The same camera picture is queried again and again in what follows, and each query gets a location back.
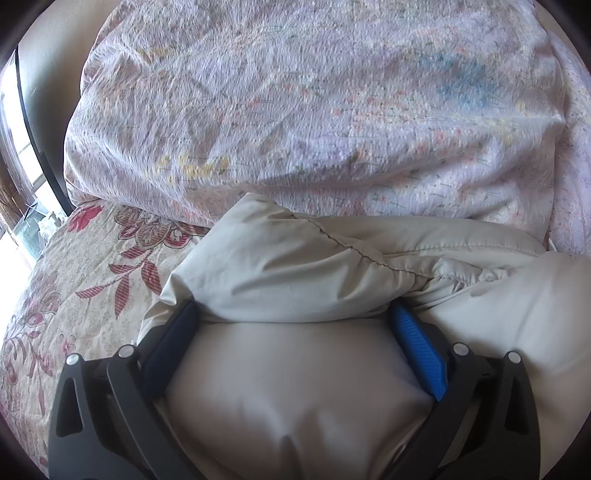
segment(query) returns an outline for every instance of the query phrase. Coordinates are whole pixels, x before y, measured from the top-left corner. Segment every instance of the blue grip pad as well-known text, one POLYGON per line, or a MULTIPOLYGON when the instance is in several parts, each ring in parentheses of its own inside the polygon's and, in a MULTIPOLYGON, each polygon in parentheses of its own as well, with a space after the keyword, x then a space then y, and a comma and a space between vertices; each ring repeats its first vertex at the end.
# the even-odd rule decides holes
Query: blue grip pad
POLYGON ((421 320, 398 301, 390 305, 390 328, 422 388, 440 401, 447 391, 447 364, 423 331, 421 320))

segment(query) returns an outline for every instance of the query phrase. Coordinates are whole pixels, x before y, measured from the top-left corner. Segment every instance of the blue stain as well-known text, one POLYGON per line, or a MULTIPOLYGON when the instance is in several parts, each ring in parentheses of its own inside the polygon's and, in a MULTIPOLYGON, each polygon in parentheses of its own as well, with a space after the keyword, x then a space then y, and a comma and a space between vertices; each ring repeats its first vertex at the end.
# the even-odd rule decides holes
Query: blue stain
POLYGON ((460 54, 420 54, 418 65, 440 74, 437 93, 443 100, 455 100, 465 108, 484 108, 490 105, 497 85, 487 79, 486 65, 460 54))

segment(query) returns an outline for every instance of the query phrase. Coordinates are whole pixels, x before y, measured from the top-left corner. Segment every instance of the cream fabric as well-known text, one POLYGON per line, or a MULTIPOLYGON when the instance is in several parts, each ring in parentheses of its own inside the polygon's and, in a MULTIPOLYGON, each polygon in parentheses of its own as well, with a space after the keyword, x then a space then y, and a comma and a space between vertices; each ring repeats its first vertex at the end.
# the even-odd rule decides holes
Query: cream fabric
POLYGON ((591 408, 589 284, 589 260, 501 225, 314 219, 248 194, 172 273, 140 338, 182 300, 203 305, 163 408, 208 478, 371 479, 430 407, 380 316, 404 296, 450 339, 522 353, 544 474, 591 408))

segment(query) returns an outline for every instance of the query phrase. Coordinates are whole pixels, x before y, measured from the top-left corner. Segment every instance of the floral print fabric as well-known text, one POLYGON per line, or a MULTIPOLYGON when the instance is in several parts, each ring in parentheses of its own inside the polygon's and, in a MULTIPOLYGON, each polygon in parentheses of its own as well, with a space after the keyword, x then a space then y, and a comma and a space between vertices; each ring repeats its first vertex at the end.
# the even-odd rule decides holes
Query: floral print fabric
POLYGON ((111 356, 135 341, 170 272, 205 233, 99 200, 78 208, 54 234, 0 350, 0 414, 41 469, 66 356, 111 356))
POLYGON ((566 126, 556 144, 548 237, 560 252, 591 255, 591 76, 558 36, 550 33, 550 41, 562 68, 566 126))
POLYGON ((563 106, 530 0, 124 0, 83 70, 64 171, 75 202, 195 225, 254 192, 542 241, 563 106))

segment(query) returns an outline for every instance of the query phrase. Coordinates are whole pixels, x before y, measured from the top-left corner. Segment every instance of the white bedsheet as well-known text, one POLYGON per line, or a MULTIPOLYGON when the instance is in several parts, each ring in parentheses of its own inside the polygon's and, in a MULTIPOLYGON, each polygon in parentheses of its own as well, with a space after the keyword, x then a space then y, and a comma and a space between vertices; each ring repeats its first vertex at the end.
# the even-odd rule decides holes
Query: white bedsheet
POLYGON ((245 192, 543 240, 563 73, 529 0, 124 0, 66 137, 75 202, 198 225, 245 192))

